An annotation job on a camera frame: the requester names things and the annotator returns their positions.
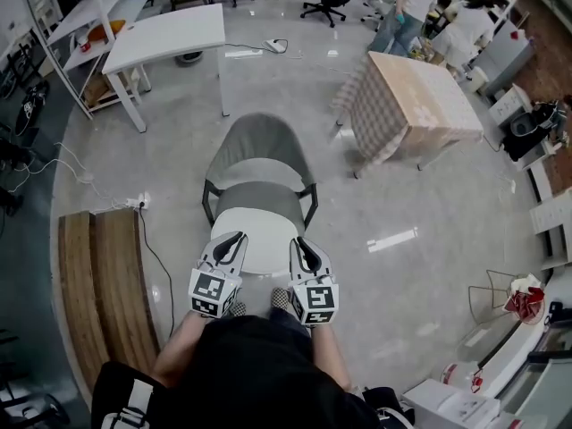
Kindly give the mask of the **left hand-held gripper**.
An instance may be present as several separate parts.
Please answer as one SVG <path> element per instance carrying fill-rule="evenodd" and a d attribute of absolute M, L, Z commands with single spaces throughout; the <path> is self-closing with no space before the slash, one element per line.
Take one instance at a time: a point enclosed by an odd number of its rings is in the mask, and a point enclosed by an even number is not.
<path fill-rule="evenodd" d="M 206 244 L 191 271 L 189 309 L 203 317 L 223 318 L 238 297 L 248 236 L 226 232 Z"/>

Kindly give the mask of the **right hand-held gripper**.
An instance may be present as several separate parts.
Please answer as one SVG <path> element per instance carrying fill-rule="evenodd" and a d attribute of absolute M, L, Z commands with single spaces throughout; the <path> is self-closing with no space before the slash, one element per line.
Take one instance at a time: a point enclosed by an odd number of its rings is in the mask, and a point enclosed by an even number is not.
<path fill-rule="evenodd" d="M 328 255 L 313 241 L 290 241 L 289 298 L 299 322 L 305 326 L 329 324 L 339 310 L 339 285 Z"/>

